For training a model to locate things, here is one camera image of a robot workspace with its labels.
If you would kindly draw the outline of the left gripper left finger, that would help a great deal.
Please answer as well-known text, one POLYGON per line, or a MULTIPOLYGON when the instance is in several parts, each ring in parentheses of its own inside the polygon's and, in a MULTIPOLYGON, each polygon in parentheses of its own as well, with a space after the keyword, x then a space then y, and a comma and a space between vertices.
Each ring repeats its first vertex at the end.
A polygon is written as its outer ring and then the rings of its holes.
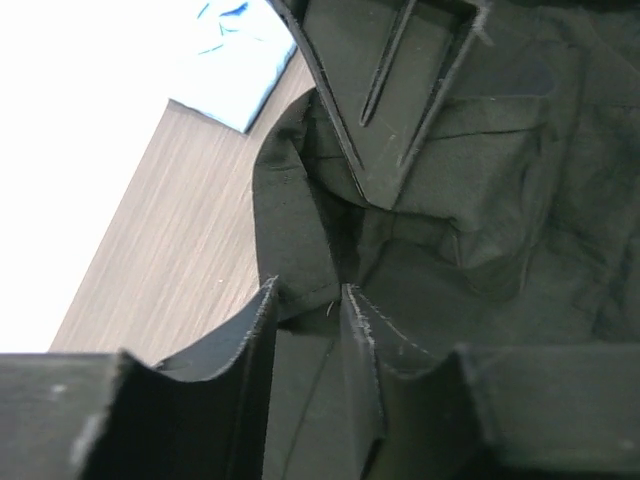
POLYGON ((5 479, 258 479, 278 323, 269 279, 234 317, 150 366, 114 353, 1 358, 5 479))

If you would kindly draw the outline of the folded light blue shirt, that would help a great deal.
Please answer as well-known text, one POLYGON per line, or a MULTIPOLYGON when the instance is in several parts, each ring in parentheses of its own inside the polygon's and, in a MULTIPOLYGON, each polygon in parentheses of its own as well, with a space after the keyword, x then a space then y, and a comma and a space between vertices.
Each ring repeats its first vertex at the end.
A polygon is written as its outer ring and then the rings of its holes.
POLYGON ((198 1, 190 15, 168 97, 245 134, 296 42, 268 1, 198 1))

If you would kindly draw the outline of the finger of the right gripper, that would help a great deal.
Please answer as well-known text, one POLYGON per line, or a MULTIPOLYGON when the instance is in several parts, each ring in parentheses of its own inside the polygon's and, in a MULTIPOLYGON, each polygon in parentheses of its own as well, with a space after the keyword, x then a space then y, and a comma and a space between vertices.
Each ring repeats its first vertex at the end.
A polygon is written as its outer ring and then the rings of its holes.
POLYGON ((391 209, 489 1, 275 1, 361 195, 391 209))

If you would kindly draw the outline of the black long sleeve shirt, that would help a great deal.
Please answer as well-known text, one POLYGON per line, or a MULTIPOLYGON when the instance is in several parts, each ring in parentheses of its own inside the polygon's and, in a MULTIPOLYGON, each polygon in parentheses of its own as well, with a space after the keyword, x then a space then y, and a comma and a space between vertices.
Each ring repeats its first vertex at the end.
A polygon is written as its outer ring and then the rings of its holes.
POLYGON ((257 260, 281 311, 267 479, 360 479, 346 285, 434 362, 639 348, 639 5, 489 2, 391 209, 361 195, 316 83, 262 145, 257 260))

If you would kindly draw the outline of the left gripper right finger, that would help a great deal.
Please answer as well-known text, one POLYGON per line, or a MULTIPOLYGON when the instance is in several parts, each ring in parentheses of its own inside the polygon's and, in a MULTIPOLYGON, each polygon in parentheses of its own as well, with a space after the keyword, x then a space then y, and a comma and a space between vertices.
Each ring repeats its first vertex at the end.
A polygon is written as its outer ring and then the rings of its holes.
POLYGON ((354 286, 341 345, 360 479, 635 479, 635 344, 456 346, 429 360, 354 286))

